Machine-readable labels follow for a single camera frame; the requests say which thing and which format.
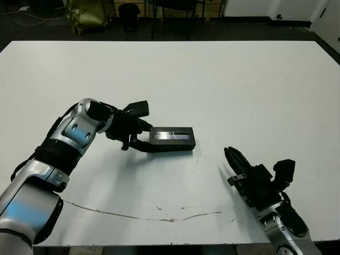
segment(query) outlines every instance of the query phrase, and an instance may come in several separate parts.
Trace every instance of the black box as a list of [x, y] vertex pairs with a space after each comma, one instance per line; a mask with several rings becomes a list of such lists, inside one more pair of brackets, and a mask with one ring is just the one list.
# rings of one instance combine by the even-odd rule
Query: black box
[[193, 150], [196, 142], [192, 127], [152, 127], [150, 144], [159, 151]]

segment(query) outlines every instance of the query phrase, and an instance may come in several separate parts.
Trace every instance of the chair leg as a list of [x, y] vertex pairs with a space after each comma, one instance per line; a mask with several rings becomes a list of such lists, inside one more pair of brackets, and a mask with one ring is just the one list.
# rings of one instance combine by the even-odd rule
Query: chair leg
[[191, 32], [191, 29], [193, 28], [193, 25], [194, 25], [194, 17], [195, 17], [195, 11], [196, 11], [196, 5], [194, 6], [193, 10], [192, 10], [192, 15], [191, 15], [191, 19], [190, 19], [190, 26], [189, 26], [189, 30], [188, 30], [188, 35], [186, 37], [186, 40], [189, 41], [189, 38], [190, 38], [190, 32]]
[[203, 29], [205, 7], [206, 7], [206, 0], [203, 0], [203, 2], [202, 2], [202, 21], [201, 21], [201, 30]]
[[163, 13], [163, 21], [165, 21], [165, 11], [164, 11], [164, 7], [161, 8], [161, 12]]
[[153, 13], [154, 13], [154, 21], [152, 23], [152, 31], [151, 31], [151, 40], [154, 39], [154, 33], [155, 33], [155, 25], [156, 25], [156, 16], [157, 16], [157, 5], [155, 3], [152, 6]]
[[221, 4], [219, 5], [218, 16], [217, 16], [218, 18], [219, 18], [220, 14], [221, 14], [223, 2], [224, 2], [224, 0], [222, 0]]

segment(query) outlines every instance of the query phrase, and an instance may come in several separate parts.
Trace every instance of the white tabletop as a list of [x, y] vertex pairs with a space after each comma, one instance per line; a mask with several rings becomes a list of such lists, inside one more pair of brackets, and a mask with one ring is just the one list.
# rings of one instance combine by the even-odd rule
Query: white tabletop
[[223, 148], [270, 171], [315, 241], [340, 238], [340, 69], [311, 41], [15, 41], [0, 53], [0, 189], [82, 98], [147, 100], [154, 126], [192, 126], [193, 153], [148, 155], [97, 135], [41, 245], [268, 242]]

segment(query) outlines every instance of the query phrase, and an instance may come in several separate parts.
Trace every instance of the scratch mark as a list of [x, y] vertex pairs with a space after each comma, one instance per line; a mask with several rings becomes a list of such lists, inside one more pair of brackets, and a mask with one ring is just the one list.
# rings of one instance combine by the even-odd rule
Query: scratch mark
[[221, 211], [215, 211], [215, 212], [210, 212], [208, 214], [196, 214], [196, 215], [193, 215], [193, 216], [190, 216], [188, 218], [181, 219], [181, 220], [192, 219], [192, 218], [195, 218], [195, 217], [198, 217], [198, 216], [204, 216], [204, 215], [209, 215], [209, 214], [221, 214], [221, 213], [222, 213]]
[[150, 218], [133, 217], [133, 216], [124, 215], [124, 214], [115, 214], [114, 212], [108, 212], [108, 211], [94, 210], [94, 209], [87, 208], [87, 207], [84, 207], [84, 206], [79, 206], [79, 205], [77, 205], [75, 203], [72, 203], [72, 202], [69, 202], [67, 200], [64, 200], [64, 202], [69, 203], [70, 205], [76, 206], [78, 208], [84, 209], [86, 211], [93, 211], [95, 213], [120, 216], [120, 217], [124, 217], [124, 218], [129, 218], [129, 219], [150, 220], [150, 221], [153, 221], [153, 222], [170, 222], [170, 223], [174, 223], [174, 222], [178, 222], [178, 221], [181, 221], [181, 220], [188, 220], [188, 219], [192, 219], [192, 218], [199, 217], [199, 216], [205, 216], [205, 215], [210, 215], [210, 214], [221, 214], [222, 213], [221, 211], [214, 211], [214, 212], [208, 212], [206, 214], [196, 214], [196, 215], [190, 216], [188, 218], [184, 218], [184, 219], [150, 219]]

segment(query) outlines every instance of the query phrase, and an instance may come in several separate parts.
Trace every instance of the gray floor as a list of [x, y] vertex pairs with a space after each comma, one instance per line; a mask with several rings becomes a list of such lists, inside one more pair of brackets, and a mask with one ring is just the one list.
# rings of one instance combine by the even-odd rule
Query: gray floor
[[[0, 13], [17, 11], [18, 5], [0, 4]], [[52, 12], [29, 11], [42, 17], [50, 17]], [[0, 51], [12, 40], [104, 40], [104, 41], [148, 41], [151, 40], [152, 19], [140, 18], [137, 32], [126, 33], [119, 19], [112, 19], [107, 31], [74, 35], [66, 17], [51, 20], [40, 25], [19, 25], [40, 22], [23, 14], [0, 16]], [[154, 40], [186, 40], [189, 22], [186, 19], [157, 20]], [[190, 33], [190, 40], [311, 40], [316, 41], [335, 61], [340, 63], [339, 54], [329, 47], [315, 33], [305, 27], [270, 26], [265, 22], [230, 23], [222, 19], [205, 21], [201, 29], [196, 20]]]

